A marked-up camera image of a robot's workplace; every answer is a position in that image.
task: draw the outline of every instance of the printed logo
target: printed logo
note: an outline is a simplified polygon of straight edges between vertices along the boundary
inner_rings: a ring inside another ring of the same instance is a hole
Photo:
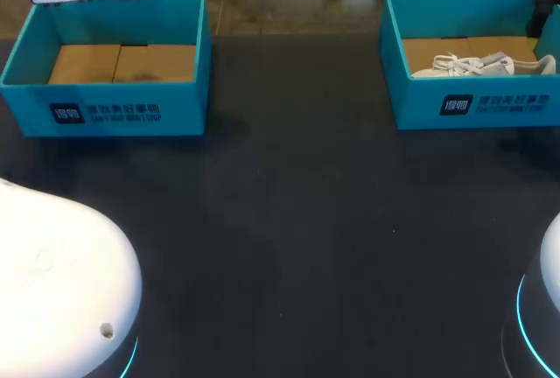
[[[84,117],[81,116],[80,107],[78,104],[50,104],[52,116],[54,121],[58,124],[83,124],[85,123]]]
[[[472,95],[447,95],[439,114],[441,116],[464,116],[473,102]]]

